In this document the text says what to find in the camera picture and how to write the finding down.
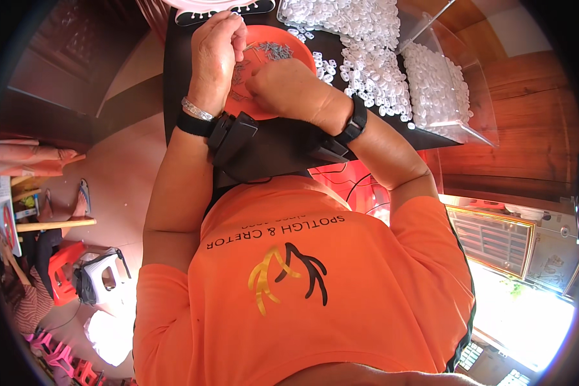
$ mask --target person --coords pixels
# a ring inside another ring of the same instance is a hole
[[[83,218],[86,207],[86,197],[80,190],[70,220]],[[45,205],[37,219],[39,222],[46,222],[51,217],[53,217],[51,199],[47,194]],[[40,320],[54,306],[49,260],[53,256],[53,247],[60,245],[69,230],[69,227],[55,228],[38,235],[37,232],[22,232],[24,254],[22,266],[25,271],[19,266],[6,240],[0,235],[0,255],[5,266],[2,286],[6,302],[13,312],[15,324],[23,335],[34,334]],[[62,269],[67,277],[72,277],[72,265]]]
[[[230,12],[193,33],[190,103],[221,114],[246,38]],[[246,87],[268,111],[332,136],[354,110],[295,59],[264,64]],[[174,129],[144,226],[138,384],[476,384],[438,374],[469,343],[475,301],[432,174],[371,112],[349,148],[387,189],[390,228],[298,175],[238,185],[204,216],[206,139]]]

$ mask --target black backpack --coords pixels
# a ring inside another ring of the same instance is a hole
[[[131,272],[129,271],[129,267],[126,265],[126,260],[122,255],[122,251],[119,248],[109,248],[105,251],[101,256],[98,258],[94,258],[93,260],[86,261],[77,269],[74,270],[73,274],[77,277],[77,284],[75,285],[75,290],[77,291],[77,295],[79,295],[79,299],[81,303],[85,303],[87,305],[95,305],[97,303],[96,293],[94,292],[94,287],[92,286],[92,279],[90,275],[85,271],[85,267],[104,258],[108,258],[116,254],[117,258],[122,260],[122,264],[124,265],[124,269],[126,270],[126,274],[128,275],[129,279],[131,279]]]

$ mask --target silver bracelet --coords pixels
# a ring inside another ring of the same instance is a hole
[[[199,107],[189,102],[186,97],[182,98],[182,106],[199,119],[211,121],[215,118],[214,115],[201,110]]]

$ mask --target striped shirt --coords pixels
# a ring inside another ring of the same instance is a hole
[[[15,310],[15,322],[22,334],[33,334],[38,322],[51,311],[54,304],[35,267],[31,268],[30,274],[36,279],[40,289],[23,284],[25,296]]]

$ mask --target tiled floor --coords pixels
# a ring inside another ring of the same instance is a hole
[[[116,75],[105,99],[115,97],[125,89],[163,73],[163,50],[158,37],[148,32]]]
[[[156,36],[150,34],[117,75],[107,99],[162,71],[163,47]],[[128,291],[131,299],[135,297],[135,284],[142,262],[145,213],[165,150],[163,115],[156,114],[96,144],[85,160],[65,166],[63,176],[50,178],[42,186],[40,202],[44,202],[45,189],[51,189],[53,220],[65,220],[74,209],[80,179],[88,182],[92,205],[90,216],[97,220],[97,224],[72,228],[65,239],[120,248],[133,277]],[[103,308],[119,317],[122,306],[110,304]],[[65,326],[52,330],[54,337],[69,344],[76,358],[91,360],[95,371],[104,370],[109,378],[132,377],[130,354],[120,366],[111,366],[100,358],[85,336],[84,324],[94,312],[91,306],[79,306],[78,301],[73,301],[54,307],[40,324],[54,328],[76,315]],[[124,320],[124,328],[132,331],[132,320],[129,320],[132,309],[128,312],[128,317],[121,320]]]

